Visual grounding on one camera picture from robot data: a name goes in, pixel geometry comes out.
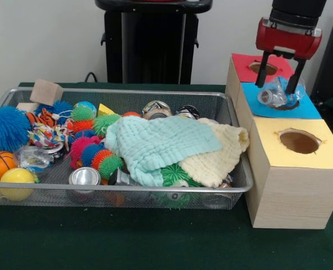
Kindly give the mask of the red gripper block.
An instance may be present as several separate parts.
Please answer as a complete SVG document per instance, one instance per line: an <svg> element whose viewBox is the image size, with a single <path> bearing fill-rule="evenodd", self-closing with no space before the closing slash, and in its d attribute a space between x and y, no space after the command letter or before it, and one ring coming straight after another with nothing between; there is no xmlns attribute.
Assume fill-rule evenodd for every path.
<svg viewBox="0 0 333 270"><path fill-rule="evenodd" d="M264 51L260 62L258 76L255 82L257 87L263 87L267 77L268 58L273 53L286 53L298 63L294 74L290 77L286 94L295 93L306 60L312 58L322 39L322 30L293 28L262 18L258 24L256 47Z"/></svg>

